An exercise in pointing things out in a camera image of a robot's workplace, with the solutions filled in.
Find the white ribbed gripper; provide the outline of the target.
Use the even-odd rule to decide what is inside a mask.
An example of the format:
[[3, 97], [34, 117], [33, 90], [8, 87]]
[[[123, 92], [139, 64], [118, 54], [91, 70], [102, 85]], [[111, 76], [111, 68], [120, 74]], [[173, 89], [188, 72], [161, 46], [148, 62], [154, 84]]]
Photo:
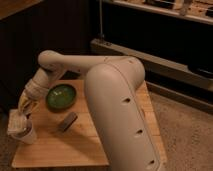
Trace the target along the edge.
[[[30, 80], [25, 85], [26, 94], [33, 100], [39, 100], [44, 97], [45, 89], [38, 85], [35, 81]], [[24, 115], [29, 116], [38, 106], [38, 101], [30, 102], [27, 106], [28, 97], [25, 94], [22, 94], [18, 102], [18, 110], [20, 113], [24, 110]]]

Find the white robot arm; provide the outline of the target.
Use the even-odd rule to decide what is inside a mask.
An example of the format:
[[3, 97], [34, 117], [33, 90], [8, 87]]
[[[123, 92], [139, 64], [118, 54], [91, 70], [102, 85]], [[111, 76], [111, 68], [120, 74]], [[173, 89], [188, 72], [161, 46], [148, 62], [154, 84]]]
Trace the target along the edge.
[[18, 110], [28, 115], [66, 72], [83, 73], [87, 107], [111, 171], [165, 171], [145, 121], [136, 90], [143, 84], [142, 62], [131, 56], [39, 54], [40, 68], [25, 85]]

